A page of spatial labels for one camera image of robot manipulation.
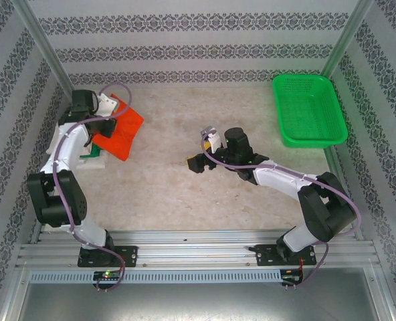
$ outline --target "beige floor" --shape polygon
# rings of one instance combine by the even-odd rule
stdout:
[[[116,91],[121,98],[126,94]],[[143,116],[130,158],[104,170],[77,171],[88,214],[108,230],[287,229],[303,222],[300,206],[273,189],[223,168],[195,174],[186,157],[200,152],[200,131],[242,127],[255,152],[320,174],[323,150],[289,149],[280,140],[270,88],[133,90]]]

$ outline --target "ventilation slot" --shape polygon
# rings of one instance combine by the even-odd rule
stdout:
[[[33,284],[89,284],[92,271],[32,272]],[[122,283],[130,284],[200,284],[200,283],[281,282],[280,270],[211,271],[134,271],[126,270]]]

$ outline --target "green tray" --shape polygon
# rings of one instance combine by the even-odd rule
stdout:
[[[341,144],[348,130],[332,83],[318,75],[280,75],[272,83],[283,143],[291,148]]]

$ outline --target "yellow object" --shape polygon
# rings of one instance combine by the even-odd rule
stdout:
[[[205,148],[205,150],[211,148],[210,142],[204,142],[204,148]],[[190,156],[190,157],[187,157],[186,160],[191,159],[191,158],[194,158],[194,157],[195,157],[195,155]]]

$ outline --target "cable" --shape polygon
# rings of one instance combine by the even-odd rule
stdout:
[[[329,253],[329,244],[327,244],[327,242],[321,242],[321,244],[325,244],[325,246],[326,246],[326,250],[324,251],[324,254],[321,257],[321,260],[318,262],[316,267],[312,270],[311,274],[305,280],[300,282],[297,286],[303,286],[306,282],[311,280],[316,275],[317,270],[320,268],[320,266],[323,264],[324,260],[326,259],[326,256]]]
[[[131,106],[131,102],[132,102],[131,90],[130,90],[130,88],[128,88],[126,85],[121,84],[120,82],[113,82],[113,83],[111,83],[111,84],[109,84],[109,85],[106,85],[105,87],[103,87],[103,89],[101,89],[101,91],[98,93],[98,95],[101,95],[101,93],[103,93],[104,90],[106,90],[106,89],[109,88],[109,87],[115,86],[115,85],[122,86],[122,87],[125,88],[126,91],[128,92],[128,104],[127,104],[127,108],[125,108],[123,111],[121,111],[121,112],[119,112],[119,113],[117,113],[117,114],[113,114],[113,115],[110,115],[110,116],[106,116],[106,117],[94,117],[94,118],[89,118],[89,119],[81,120],[81,121],[77,122],[75,125],[73,125],[72,127],[70,127],[70,128],[66,131],[66,133],[62,136],[62,138],[60,139],[60,142],[58,143],[58,145],[57,145],[57,147],[56,147],[56,151],[55,151],[55,153],[54,153],[54,162],[52,163],[52,176],[54,177],[54,184],[55,184],[55,186],[56,186],[56,188],[57,188],[57,190],[58,190],[58,192],[59,192],[60,199],[62,200],[64,209],[66,210],[66,213],[67,213],[67,216],[68,216],[68,219],[69,219],[69,224],[70,224],[69,230],[70,230],[70,233],[73,235],[73,237],[74,237],[77,241],[79,241],[79,243],[82,243],[82,244],[84,244],[84,245],[93,247],[94,249],[99,249],[100,251],[104,251],[104,252],[106,252],[106,253],[112,254],[114,257],[116,257],[116,258],[119,259],[119,261],[120,261],[120,265],[121,265],[121,266],[120,266],[120,268],[119,268],[119,272],[121,273],[121,275],[120,275],[118,281],[117,281],[113,286],[111,286],[110,288],[104,290],[105,292],[108,292],[108,291],[111,291],[111,290],[115,289],[117,286],[119,286],[119,284],[121,283],[121,281],[124,279],[124,275],[125,275],[125,261],[124,261],[124,259],[122,258],[122,256],[120,256],[120,255],[117,254],[116,252],[111,251],[111,250],[109,250],[109,249],[106,249],[105,247],[98,246],[98,245],[95,245],[95,244],[91,244],[91,243],[89,243],[89,242],[86,242],[86,241],[84,241],[83,239],[81,239],[80,237],[78,237],[78,236],[74,233],[74,230],[75,230],[75,223],[74,223],[72,211],[70,210],[69,203],[67,202],[66,196],[64,195],[64,192],[63,192],[63,190],[62,190],[62,188],[61,188],[60,182],[58,181],[57,166],[58,166],[58,162],[59,162],[58,157],[59,157],[59,155],[60,155],[60,151],[61,151],[61,149],[62,149],[63,143],[64,143],[64,141],[67,139],[67,137],[69,136],[69,134],[70,134],[73,130],[75,130],[77,127],[79,127],[79,126],[81,126],[81,125],[83,125],[83,124],[87,124],[87,123],[89,123],[89,122],[99,122],[99,121],[102,121],[102,120],[108,120],[108,119],[111,119],[111,118],[119,117],[119,116],[121,116],[122,114],[124,114],[124,113],[129,109],[129,107]],[[99,284],[99,281],[97,281],[96,287],[97,287],[97,290],[100,291],[100,290],[102,290],[102,289],[100,289],[100,288],[98,287],[98,284]]]
[[[282,172],[285,172],[285,173],[287,173],[287,174],[289,174],[289,175],[292,175],[292,176],[295,176],[295,177],[299,177],[299,178],[301,178],[301,179],[304,179],[305,181],[314,183],[314,184],[316,184],[316,185],[318,185],[318,186],[320,186],[320,187],[322,187],[322,188],[324,188],[324,189],[328,189],[329,191],[331,191],[331,192],[337,194],[339,197],[341,197],[342,199],[344,199],[344,200],[353,208],[353,210],[354,210],[354,212],[355,212],[355,215],[356,215],[356,218],[357,218],[357,223],[356,223],[356,225],[355,225],[350,231],[347,231],[347,232],[344,232],[344,233],[339,233],[339,234],[337,234],[336,236],[339,237],[339,236],[350,235],[350,234],[352,234],[352,233],[354,233],[354,232],[356,232],[356,231],[359,230],[360,225],[361,225],[361,214],[360,214],[359,208],[358,208],[358,207],[354,204],[354,202],[351,201],[350,198],[347,197],[345,194],[341,193],[341,192],[338,191],[337,189],[334,189],[333,187],[331,187],[331,186],[329,186],[329,185],[327,185],[327,184],[324,184],[324,183],[322,183],[322,182],[317,181],[316,179],[311,179],[310,177],[305,176],[305,174],[300,174],[300,173],[294,172],[294,171],[292,171],[292,170],[290,170],[290,169],[287,169],[286,167],[283,167],[283,166],[280,166],[280,165],[269,165],[269,164],[258,164],[258,165],[228,165],[228,164],[225,164],[225,163],[223,163],[223,162],[217,160],[216,158],[212,157],[212,156],[206,151],[205,146],[204,146],[205,139],[206,139],[210,134],[215,134],[215,133],[216,133],[216,130],[210,130],[209,132],[207,132],[206,134],[204,134],[204,135],[202,136],[202,138],[201,138],[201,149],[203,150],[204,155],[205,155],[209,160],[211,160],[211,161],[214,162],[215,164],[221,165],[221,166],[226,167],[226,168],[228,168],[228,169],[276,169],[276,168],[277,168],[278,170],[280,170],[280,171],[282,171]],[[310,274],[304,281],[302,281],[300,284],[303,284],[303,283],[307,282],[309,279],[313,278],[314,275],[315,275],[315,273],[318,271],[319,267],[323,264],[323,261],[326,259],[326,256],[327,256],[327,254],[328,254],[328,252],[329,252],[329,244],[327,244],[326,242],[320,242],[320,241],[318,241],[318,242],[314,243],[313,245],[318,245],[318,244],[325,244],[325,246],[326,246],[326,251],[324,252],[324,254],[323,254],[323,256],[322,256],[322,259],[318,262],[317,266],[312,270],[311,274]]]
[[[95,115],[100,107],[100,102],[98,101],[98,97],[97,97],[97,94],[95,91],[92,91],[92,95],[96,98],[96,101],[97,101],[97,109],[92,111],[92,114]]]
[[[299,278],[300,278],[301,276],[304,275],[304,259],[302,259],[302,257],[299,257],[299,264],[300,264],[300,267],[299,267],[299,270],[300,270]]]

